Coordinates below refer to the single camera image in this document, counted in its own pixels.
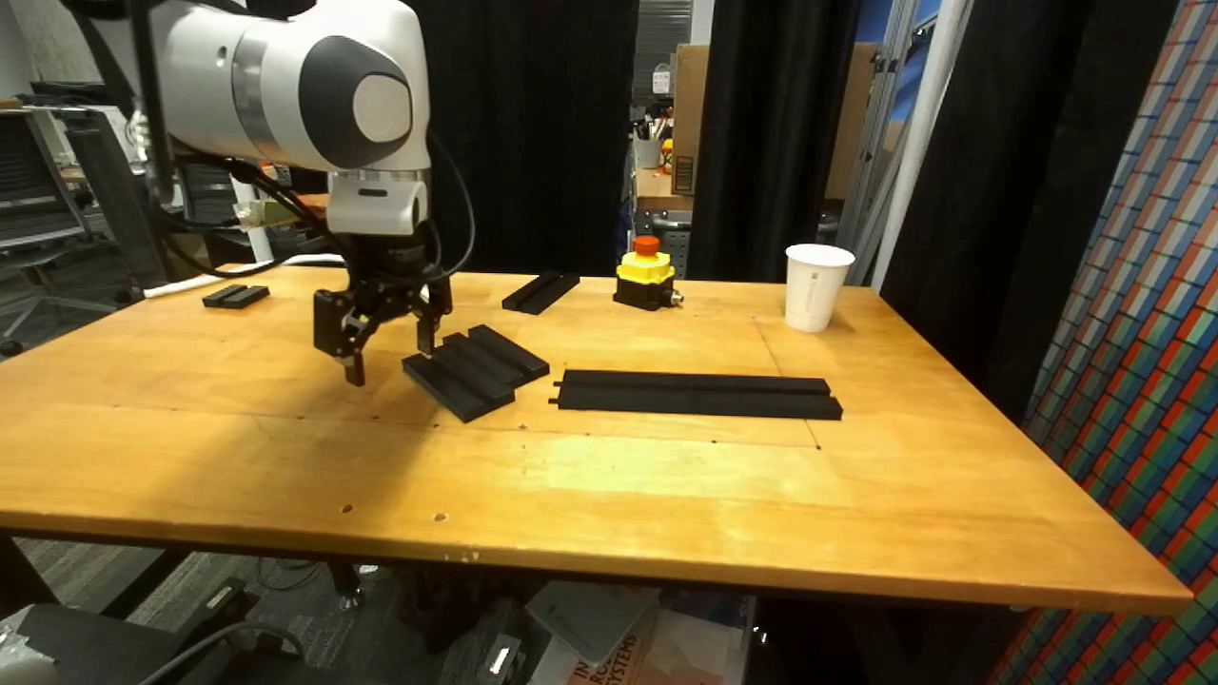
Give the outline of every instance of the paper cup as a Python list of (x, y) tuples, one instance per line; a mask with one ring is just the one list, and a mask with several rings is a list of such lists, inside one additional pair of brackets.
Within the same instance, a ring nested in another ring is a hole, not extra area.
[(853, 254), (832, 245), (787, 247), (787, 325), (805, 333), (825, 330), (853, 263)]

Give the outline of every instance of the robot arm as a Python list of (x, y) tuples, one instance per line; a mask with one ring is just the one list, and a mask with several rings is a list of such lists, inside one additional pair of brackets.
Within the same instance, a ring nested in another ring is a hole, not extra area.
[[(83, 1), (65, 4), (79, 11)], [(132, 22), (86, 21), (138, 90)], [(318, 291), (315, 346), (362, 385), (364, 342), (415, 313), (430, 352), (452, 306), (420, 230), (431, 211), (430, 104), (414, 12), (397, 0), (320, 0), (283, 22), (167, 0), (149, 26), (164, 127), (179, 147), (331, 172), (329, 232), (351, 283)]]

